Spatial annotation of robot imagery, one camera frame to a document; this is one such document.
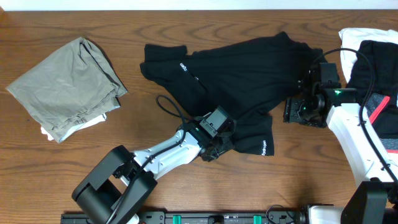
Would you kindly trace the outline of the black Sydrogen polo shirt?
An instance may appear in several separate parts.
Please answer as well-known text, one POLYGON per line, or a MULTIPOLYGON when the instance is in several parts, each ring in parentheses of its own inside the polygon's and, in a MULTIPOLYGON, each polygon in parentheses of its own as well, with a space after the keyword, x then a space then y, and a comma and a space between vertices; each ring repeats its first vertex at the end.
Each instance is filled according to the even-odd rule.
POLYGON ((273 156, 269 113, 302 91, 301 81, 322 53, 281 32, 191 55, 184 45, 147 44, 140 69, 190 116, 222 107, 237 122, 232 135, 235 151, 273 156))

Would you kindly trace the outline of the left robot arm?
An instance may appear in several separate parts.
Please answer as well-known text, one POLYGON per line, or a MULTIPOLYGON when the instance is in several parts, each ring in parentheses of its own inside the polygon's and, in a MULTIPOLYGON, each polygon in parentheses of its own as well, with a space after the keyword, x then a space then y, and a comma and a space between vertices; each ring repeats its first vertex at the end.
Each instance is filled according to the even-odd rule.
POLYGON ((115 147, 80 182, 72 199, 92 223, 131 223, 157 185, 172 169, 197 157, 212 161, 233 147, 233 129, 209 135, 189 123, 170 139, 140 151, 115 147))

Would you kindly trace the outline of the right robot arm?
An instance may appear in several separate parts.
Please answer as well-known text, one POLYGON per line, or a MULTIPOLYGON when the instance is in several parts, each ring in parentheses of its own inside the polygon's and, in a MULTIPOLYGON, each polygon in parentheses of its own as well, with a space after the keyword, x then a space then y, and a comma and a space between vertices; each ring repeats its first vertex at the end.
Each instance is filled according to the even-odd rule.
POLYGON ((318 82, 285 102, 284 122, 329 128, 339 141, 357 189, 344 207, 304 207, 297 223, 397 223, 397 164, 377 136, 356 90, 318 82))

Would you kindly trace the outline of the black grey red garment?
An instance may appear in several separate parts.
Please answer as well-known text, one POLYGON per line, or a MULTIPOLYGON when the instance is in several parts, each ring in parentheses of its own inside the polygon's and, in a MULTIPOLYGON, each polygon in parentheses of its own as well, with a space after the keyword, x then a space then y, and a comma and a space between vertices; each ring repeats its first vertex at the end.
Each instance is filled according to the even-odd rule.
POLYGON ((348 88, 357 90, 362 103, 371 81, 369 64, 374 70, 374 86, 366 103, 369 120, 389 153, 397 153, 397 44, 362 41, 358 57, 351 71, 348 88))

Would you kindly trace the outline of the white garment on right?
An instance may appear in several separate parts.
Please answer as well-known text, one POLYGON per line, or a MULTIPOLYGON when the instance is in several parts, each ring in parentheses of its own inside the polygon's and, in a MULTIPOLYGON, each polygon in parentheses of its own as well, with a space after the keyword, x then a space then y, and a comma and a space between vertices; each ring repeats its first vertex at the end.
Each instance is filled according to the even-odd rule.
MULTIPOLYGON (((353 50, 359 50, 361 42, 364 40, 373 40, 377 42, 390 42, 397 44, 397 31, 380 30, 372 28, 344 28, 339 31, 341 39, 341 47, 353 50)), ((342 51, 340 52, 341 67, 346 82, 351 78, 351 71, 354 63, 357 61, 357 56, 354 52, 342 51)))

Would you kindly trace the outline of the white garment under olive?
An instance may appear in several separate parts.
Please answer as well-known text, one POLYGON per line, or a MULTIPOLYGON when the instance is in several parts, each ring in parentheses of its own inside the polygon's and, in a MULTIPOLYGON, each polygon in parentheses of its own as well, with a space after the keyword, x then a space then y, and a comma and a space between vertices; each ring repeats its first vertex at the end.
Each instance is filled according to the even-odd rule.
MULTIPOLYGON (((61 142, 64 141, 66 138, 68 138, 69 136, 71 136, 71 135, 72 135, 74 132, 76 132, 76 131, 79 131, 79 130, 85 129, 85 128, 89 128, 90 126, 94 126, 94 125, 96 125, 96 124, 98 124, 98 123, 100 123, 100 122, 106 121, 106 119, 107 119, 107 116, 106 116, 106 114, 104 113, 104 114, 102 114, 102 115, 97 116, 96 118, 93 118, 92 120, 90 120, 90 121, 88 121, 88 122, 86 122, 86 123, 84 123, 84 124, 78 124, 78 125, 76 125, 76 126, 70 128, 70 129, 67 131, 67 133, 64 135, 64 137, 62 137, 62 138, 60 139, 60 141, 61 141, 61 142)), ((54 140, 53 136, 52 136, 51 134, 49 134, 43 127, 41 127, 40 130, 41 130, 41 133, 42 133, 43 135, 46 135, 46 136, 47 136, 47 139, 48 139, 49 141, 53 141, 53 140, 54 140)))

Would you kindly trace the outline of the folded olive green garment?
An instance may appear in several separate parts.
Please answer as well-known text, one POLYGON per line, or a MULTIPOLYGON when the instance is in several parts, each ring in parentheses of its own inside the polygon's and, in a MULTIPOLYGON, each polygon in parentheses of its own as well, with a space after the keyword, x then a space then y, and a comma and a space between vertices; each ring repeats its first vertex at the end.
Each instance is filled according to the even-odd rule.
POLYGON ((120 107, 126 87, 104 53, 79 37, 7 86, 56 142, 67 131, 120 107))

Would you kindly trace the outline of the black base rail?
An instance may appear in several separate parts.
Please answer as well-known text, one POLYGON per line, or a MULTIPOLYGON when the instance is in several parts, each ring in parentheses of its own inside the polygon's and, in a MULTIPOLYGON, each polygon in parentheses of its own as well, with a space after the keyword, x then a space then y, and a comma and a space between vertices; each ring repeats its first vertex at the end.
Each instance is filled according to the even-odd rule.
POLYGON ((269 210, 265 213, 168 213, 142 212, 128 224, 305 224, 302 212, 269 210))

